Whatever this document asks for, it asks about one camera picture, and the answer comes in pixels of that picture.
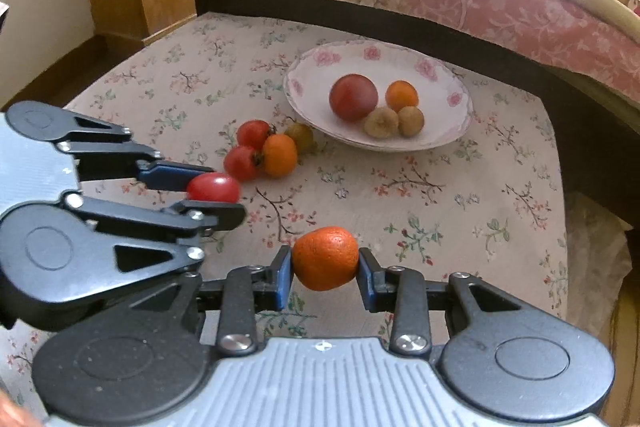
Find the brown longan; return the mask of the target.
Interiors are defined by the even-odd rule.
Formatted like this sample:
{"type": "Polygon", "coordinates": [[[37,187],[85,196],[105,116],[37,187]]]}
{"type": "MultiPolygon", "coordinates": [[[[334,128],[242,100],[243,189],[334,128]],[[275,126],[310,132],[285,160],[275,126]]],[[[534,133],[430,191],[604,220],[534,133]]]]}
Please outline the brown longan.
{"type": "Polygon", "coordinates": [[[373,139],[391,138],[397,134],[398,129],[398,114],[389,107],[378,107],[372,110],[363,123],[363,131],[373,139]]]}
{"type": "Polygon", "coordinates": [[[412,138],[424,128],[425,118],[419,107],[405,106],[397,115],[398,130],[404,138],[412,138]]]}

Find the red tomato cluster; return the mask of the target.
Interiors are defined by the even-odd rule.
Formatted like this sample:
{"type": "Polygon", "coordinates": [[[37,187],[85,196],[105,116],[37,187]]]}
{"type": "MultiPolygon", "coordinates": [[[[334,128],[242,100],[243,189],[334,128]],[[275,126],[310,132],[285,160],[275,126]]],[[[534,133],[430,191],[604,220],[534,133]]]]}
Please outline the red tomato cluster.
{"type": "Polygon", "coordinates": [[[224,171],[236,181],[253,181],[262,173],[262,153],[247,145],[232,147],[224,158],[224,171]]]}
{"type": "Polygon", "coordinates": [[[273,127],[269,122],[253,119],[241,124],[236,132],[239,146],[248,146],[254,150],[261,150],[266,140],[273,135],[273,127]]]}

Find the small orange tomato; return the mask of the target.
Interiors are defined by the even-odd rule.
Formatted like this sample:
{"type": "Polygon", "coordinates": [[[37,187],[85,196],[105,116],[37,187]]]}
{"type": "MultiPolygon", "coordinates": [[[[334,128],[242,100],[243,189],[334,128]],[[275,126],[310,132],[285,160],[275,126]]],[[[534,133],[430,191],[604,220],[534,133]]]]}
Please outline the small orange tomato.
{"type": "Polygon", "coordinates": [[[398,113],[405,107],[419,105],[418,91],[406,80],[395,80],[386,89],[385,102],[398,113]]]}

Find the greenish brown tomato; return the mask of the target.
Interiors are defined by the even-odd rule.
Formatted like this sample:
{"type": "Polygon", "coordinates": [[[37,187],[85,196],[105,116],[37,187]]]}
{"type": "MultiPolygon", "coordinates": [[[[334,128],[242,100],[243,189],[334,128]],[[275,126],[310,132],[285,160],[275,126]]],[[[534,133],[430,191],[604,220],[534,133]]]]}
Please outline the greenish brown tomato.
{"type": "Polygon", "coordinates": [[[293,122],[293,124],[290,124],[285,129],[284,134],[294,141],[299,155],[311,153],[317,146],[316,140],[314,139],[314,132],[312,132],[311,127],[306,126],[306,124],[293,122]]]}

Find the red tomato cluster back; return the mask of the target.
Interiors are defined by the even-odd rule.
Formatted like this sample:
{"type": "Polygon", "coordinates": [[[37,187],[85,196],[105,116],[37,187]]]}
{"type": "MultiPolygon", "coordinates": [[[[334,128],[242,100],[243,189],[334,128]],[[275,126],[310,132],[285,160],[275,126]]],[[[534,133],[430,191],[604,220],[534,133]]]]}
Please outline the red tomato cluster back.
{"type": "Polygon", "coordinates": [[[266,140],[273,135],[273,127],[269,122],[253,119],[241,124],[236,132],[239,146],[248,146],[254,150],[261,150],[266,140]]]}

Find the floral tablecloth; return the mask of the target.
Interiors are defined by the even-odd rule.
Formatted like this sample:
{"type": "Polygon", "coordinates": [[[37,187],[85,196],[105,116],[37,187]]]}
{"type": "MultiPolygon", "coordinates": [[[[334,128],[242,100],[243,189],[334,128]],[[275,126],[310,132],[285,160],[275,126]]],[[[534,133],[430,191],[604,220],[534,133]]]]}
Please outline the floral tablecloth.
{"type": "MultiPolygon", "coordinates": [[[[220,169],[243,122],[293,124],[288,66],[343,39],[284,20],[206,14],[115,67],[70,107],[128,124],[171,160],[220,169]]],[[[267,263],[282,245],[337,225],[382,265],[430,280],[470,272],[564,317],[564,202],[551,122],[533,95],[472,72],[461,80],[474,114],[448,145],[375,153],[318,135],[292,174],[245,184],[246,218],[207,239],[203,277],[267,263]]]]}

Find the large red tomato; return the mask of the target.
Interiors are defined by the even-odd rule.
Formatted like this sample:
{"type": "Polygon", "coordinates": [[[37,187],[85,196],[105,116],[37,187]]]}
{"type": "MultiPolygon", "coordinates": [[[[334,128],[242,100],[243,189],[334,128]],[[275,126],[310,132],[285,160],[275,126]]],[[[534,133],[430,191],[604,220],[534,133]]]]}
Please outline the large red tomato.
{"type": "Polygon", "coordinates": [[[378,106],[378,90],[366,76],[345,75],[333,83],[329,103],[338,118],[347,122],[360,121],[378,106]]]}

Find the small red cherry tomato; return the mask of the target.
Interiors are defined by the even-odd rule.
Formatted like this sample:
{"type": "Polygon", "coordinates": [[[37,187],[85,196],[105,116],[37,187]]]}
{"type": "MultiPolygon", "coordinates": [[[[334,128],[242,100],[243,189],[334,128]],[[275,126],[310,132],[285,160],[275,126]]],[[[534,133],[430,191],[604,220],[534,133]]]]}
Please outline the small red cherry tomato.
{"type": "Polygon", "coordinates": [[[206,172],[193,178],[186,187],[190,199],[201,202],[231,202],[240,200],[241,185],[225,173],[206,172]]]}

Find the white floral plate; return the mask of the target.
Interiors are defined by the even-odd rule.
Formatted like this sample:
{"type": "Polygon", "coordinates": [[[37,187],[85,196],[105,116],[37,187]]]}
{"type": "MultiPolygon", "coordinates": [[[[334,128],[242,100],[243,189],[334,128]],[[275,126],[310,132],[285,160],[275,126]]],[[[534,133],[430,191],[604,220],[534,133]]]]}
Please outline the white floral plate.
{"type": "Polygon", "coordinates": [[[418,51],[373,40],[348,40],[316,46],[293,62],[283,79],[283,91],[297,116],[310,127],[351,146],[378,152],[420,152],[443,146],[468,131],[473,101],[462,80],[443,62],[418,51]],[[364,96],[378,96],[385,107],[386,92],[395,81],[416,89],[424,126],[410,138],[396,133],[375,138],[364,131],[362,119],[349,122],[334,112],[330,93],[345,76],[370,80],[364,96]]]}

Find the large orange tangerine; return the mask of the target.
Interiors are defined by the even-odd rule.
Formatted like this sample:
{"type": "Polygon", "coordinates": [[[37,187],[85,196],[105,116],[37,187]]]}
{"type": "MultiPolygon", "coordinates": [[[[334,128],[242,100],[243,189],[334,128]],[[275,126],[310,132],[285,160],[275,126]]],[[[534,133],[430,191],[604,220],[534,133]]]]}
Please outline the large orange tangerine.
{"type": "Polygon", "coordinates": [[[356,277],[358,262],[357,239],[340,227],[300,236],[292,249],[294,273],[311,291],[332,291],[349,283],[356,277]]]}

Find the red tomato cluster front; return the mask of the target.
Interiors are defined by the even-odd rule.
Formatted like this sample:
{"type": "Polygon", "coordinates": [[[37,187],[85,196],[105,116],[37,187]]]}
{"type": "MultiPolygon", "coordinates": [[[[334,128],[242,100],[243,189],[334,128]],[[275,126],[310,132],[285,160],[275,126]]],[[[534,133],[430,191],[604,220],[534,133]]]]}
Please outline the red tomato cluster front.
{"type": "Polygon", "coordinates": [[[236,181],[253,181],[262,173],[262,153],[247,145],[232,147],[224,158],[224,171],[236,181]]]}

